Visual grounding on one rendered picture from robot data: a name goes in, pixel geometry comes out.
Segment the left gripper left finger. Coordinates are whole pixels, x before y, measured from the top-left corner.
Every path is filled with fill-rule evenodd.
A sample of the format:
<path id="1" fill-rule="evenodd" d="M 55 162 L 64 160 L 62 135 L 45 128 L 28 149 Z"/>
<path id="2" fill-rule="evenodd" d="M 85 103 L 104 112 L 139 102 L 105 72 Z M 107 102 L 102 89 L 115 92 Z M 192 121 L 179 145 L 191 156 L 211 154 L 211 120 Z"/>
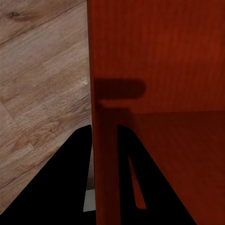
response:
<path id="1" fill-rule="evenodd" d="M 0 215 L 0 225 L 82 225 L 92 127 L 67 141 Z"/>

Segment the storage box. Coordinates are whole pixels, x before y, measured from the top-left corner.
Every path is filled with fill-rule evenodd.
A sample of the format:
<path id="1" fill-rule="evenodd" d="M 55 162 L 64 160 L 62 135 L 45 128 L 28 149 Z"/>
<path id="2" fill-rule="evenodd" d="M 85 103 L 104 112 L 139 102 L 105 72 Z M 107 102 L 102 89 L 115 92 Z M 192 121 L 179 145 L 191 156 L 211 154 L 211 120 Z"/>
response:
<path id="1" fill-rule="evenodd" d="M 118 125 L 196 225 L 225 225 L 225 0 L 87 0 L 87 20 L 97 225 L 121 225 Z"/>

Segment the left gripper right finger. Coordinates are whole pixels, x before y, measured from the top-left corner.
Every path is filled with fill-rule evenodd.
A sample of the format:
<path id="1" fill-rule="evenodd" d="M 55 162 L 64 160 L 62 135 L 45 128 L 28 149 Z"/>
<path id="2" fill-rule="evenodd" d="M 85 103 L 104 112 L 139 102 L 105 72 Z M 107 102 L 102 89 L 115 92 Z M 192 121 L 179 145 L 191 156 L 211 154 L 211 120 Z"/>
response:
<path id="1" fill-rule="evenodd" d="M 147 209 L 136 207 L 130 156 Z M 196 225 L 136 133 L 118 125 L 121 225 Z"/>

